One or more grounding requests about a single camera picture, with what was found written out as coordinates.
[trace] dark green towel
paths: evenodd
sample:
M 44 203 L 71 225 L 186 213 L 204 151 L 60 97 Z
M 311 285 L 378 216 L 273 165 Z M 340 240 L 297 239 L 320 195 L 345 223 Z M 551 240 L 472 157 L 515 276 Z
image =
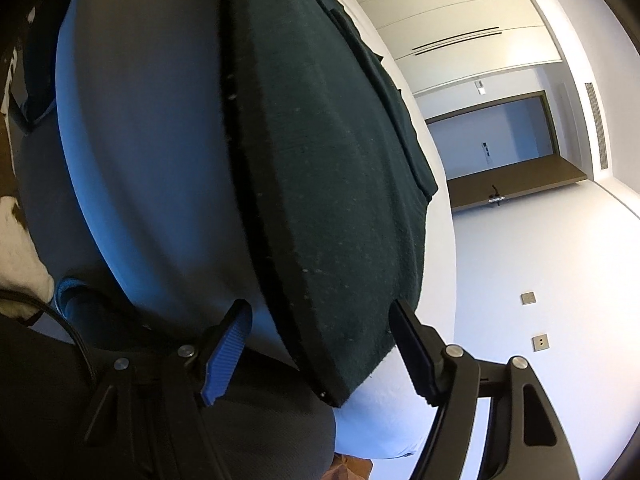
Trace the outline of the dark green towel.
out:
M 260 286 L 316 393 L 340 406 L 415 308 L 437 190 L 391 78 L 336 0 L 224 0 L 234 183 Z

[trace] white cloth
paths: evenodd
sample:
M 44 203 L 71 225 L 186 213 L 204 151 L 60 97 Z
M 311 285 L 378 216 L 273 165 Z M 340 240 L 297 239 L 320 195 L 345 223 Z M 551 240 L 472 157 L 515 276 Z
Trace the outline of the white cloth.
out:
M 53 278 L 38 259 L 31 236 L 17 221 L 12 196 L 0 197 L 0 288 L 16 290 L 45 303 L 53 297 Z M 0 300 L 0 312 L 8 317 L 28 319 L 33 307 Z

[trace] black fabric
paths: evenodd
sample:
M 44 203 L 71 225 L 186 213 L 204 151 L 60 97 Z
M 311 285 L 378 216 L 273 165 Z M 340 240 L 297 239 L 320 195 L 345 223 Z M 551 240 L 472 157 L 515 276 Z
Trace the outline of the black fabric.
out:
M 331 408 L 298 371 L 256 352 L 244 352 L 204 421 L 234 479 L 319 480 L 334 457 Z
M 392 300 L 417 306 L 437 186 L 336 0 L 230 0 L 227 12 L 226 126 L 254 267 L 289 353 L 340 406 L 392 348 Z
M 23 53 L 24 83 L 28 98 L 23 105 L 30 123 L 55 99 L 54 74 L 58 32 L 71 0 L 42 0 L 36 6 Z
M 101 372 L 122 356 L 133 365 L 156 359 L 150 352 L 93 350 L 92 356 Z M 72 345 L 0 316 L 2 478 L 63 477 L 68 446 L 92 395 L 85 377 Z M 299 372 L 249 350 L 225 396 L 203 418 L 233 480 L 318 480 L 331 464 L 331 408 Z
M 105 295 L 86 286 L 72 287 L 63 296 L 62 315 L 94 348 L 119 351 L 180 346 L 179 342 L 144 328 L 135 317 L 113 308 Z

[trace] air vent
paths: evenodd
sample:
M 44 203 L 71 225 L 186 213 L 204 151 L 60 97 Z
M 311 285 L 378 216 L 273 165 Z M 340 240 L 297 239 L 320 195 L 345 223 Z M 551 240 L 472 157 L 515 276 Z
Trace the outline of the air vent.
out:
M 600 169 L 606 170 L 609 167 L 609 158 L 607 157 L 607 141 L 604 138 L 604 126 L 602 125 L 602 115 L 600 114 L 600 105 L 596 97 L 596 91 L 593 83 L 585 83 L 591 111 L 593 112 L 593 120 L 596 122 L 596 133 L 598 134 L 598 150 L 600 151 Z
M 480 28 L 478 30 L 472 30 L 471 32 L 465 32 L 464 34 L 457 34 L 455 36 L 449 36 L 438 41 L 431 41 L 431 43 L 425 43 L 420 46 L 413 47 L 414 56 L 420 56 L 420 54 L 426 54 L 432 50 L 438 50 L 445 46 L 454 45 L 457 43 L 464 43 L 465 41 L 478 40 L 479 38 L 488 38 L 489 36 L 497 36 L 501 34 L 498 32 L 500 27 Z

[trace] white wall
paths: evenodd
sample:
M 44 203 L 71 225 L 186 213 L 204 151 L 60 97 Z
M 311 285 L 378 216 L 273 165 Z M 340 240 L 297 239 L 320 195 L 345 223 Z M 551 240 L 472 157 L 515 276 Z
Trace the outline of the white wall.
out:
M 538 110 L 530 105 L 538 104 Z M 540 131 L 534 129 L 534 121 Z M 499 168 L 540 156 L 538 142 L 552 153 L 539 99 L 476 110 L 429 125 L 447 179 Z M 487 145 L 489 157 L 485 155 Z
M 640 192 L 640 56 L 603 0 L 558 0 L 598 82 L 609 127 L 613 175 Z
M 565 63 L 515 70 L 483 77 L 481 80 L 486 91 L 484 95 L 480 95 L 475 83 L 469 81 L 418 97 L 416 101 L 422 116 L 431 118 L 460 108 L 543 90 L 546 92 L 554 120 L 560 154 L 587 175 L 593 174 L 589 141 L 581 109 L 578 111 L 578 118 L 582 118 L 584 135 L 582 144 L 578 143 L 578 131 L 572 104 L 579 108 L 580 101 Z M 564 83 L 566 83 L 569 92 L 573 91 L 572 95 L 575 95 L 573 101 L 567 96 L 567 91 L 564 93 L 558 91 L 558 85 Z
M 455 214 L 454 227 L 455 341 L 482 359 L 529 359 L 580 477 L 600 480 L 640 420 L 640 220 L 582 182 Z M 530 290 L 538 302 L 522 306 Z M 530 338 L 541 333 L 551 348 L 534 354 Z
M 609 178 L 610 170 L 600 169 L 600 157 L 598 154 L 598 139 L 596 125 L 591 112 L 589 96 L 587 94 L 585 83 L 592 83 L 596 96 L 600 100 L 600 89 L 598 80 L 593 74 L 590 59 L 585 53 L 580 37 L 576 33 L 572 22 L 567 17 L 564 8 L 558 0 L 532 0 L 538 8 L 543 21 L 551 31 L 556 45 L 562 54 L 562 58 L 568 67 L 570 78 L 575 84 L 577 91 L 577 100 L 580 108 L 576 107 L 576 114 L 583 114 L 585 119 L 586 130 L 578 129 L 580 136 L 584 138 L 580 140 L 581 149 L 588 148 L 590 156 L 588 159 L 583 155 L 583 164 L 580 167 L 589 178 L 599 180 L 601 178 Z M 604 126 L 604 134 L 609 143 L 609 128 L 607 126 L 607 113 L 602 110 L 602 123 Z M 592 162 L 591 167 L 587 167 L 586 162 Z

